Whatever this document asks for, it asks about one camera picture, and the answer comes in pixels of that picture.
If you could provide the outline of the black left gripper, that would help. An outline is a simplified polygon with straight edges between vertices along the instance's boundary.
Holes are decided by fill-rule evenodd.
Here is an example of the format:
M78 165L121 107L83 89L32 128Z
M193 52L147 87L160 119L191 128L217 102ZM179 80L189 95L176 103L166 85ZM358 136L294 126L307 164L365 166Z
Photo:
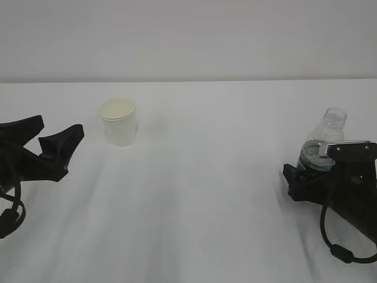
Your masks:
M1 191L15 186L11 169L20 182L48 180L59 182L68 173L68 161L84 138L82 124L38 139L42 153L37 155L23 146L44 128L41 115L1 123Z

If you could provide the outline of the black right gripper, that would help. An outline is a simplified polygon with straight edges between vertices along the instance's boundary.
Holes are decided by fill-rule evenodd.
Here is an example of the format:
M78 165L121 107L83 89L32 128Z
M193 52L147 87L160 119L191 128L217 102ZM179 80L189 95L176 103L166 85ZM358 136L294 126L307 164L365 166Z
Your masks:
M288 195L328 206L343 218L376 218L376 170L368 164L336 165L328 172L284 164Z

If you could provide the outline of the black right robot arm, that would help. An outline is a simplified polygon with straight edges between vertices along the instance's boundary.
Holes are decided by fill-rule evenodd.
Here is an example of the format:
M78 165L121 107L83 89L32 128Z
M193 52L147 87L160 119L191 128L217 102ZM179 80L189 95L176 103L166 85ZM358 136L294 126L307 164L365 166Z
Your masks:
M323 205L335 189L329 208L350 223L368 239L376 242L376 182L365 179L342 180L336 171L311 172L290 164L283 166L288 195L296 202Z

